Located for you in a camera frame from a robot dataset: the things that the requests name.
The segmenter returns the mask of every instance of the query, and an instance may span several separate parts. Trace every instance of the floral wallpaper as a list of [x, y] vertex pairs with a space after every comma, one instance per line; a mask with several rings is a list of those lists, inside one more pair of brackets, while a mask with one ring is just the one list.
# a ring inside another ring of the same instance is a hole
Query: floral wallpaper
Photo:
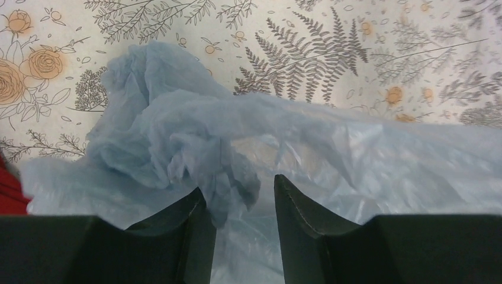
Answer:
[[235, 95], [502, 128], [502, 0], [0, 0], [0, 151], [77, 159], [109, 59], [175, 43]]

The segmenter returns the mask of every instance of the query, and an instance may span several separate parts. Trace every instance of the crumpled plastic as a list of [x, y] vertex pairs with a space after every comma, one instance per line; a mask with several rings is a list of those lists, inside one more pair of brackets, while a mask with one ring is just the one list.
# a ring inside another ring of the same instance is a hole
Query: crumpled plastic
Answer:
[[76, 162], [21, 168], [31, 214], [127, 228], [200, 187], [219, 227], [211, 283], [284, 283], [281, 173], [357, 223], [376, 214], [502, 213], [502, 131], [405, 124], [261, 93], [233, 96], [177, 46], [108, 64], [109, 104]]

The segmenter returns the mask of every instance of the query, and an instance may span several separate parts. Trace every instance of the red fabric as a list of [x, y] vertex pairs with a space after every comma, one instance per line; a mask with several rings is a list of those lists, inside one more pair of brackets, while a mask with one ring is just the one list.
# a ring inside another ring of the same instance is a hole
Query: red fabric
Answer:
[[22, 195], [19, 180], [7, 172], [0, 157], [0, 215], [26, 215], [29, 201]]

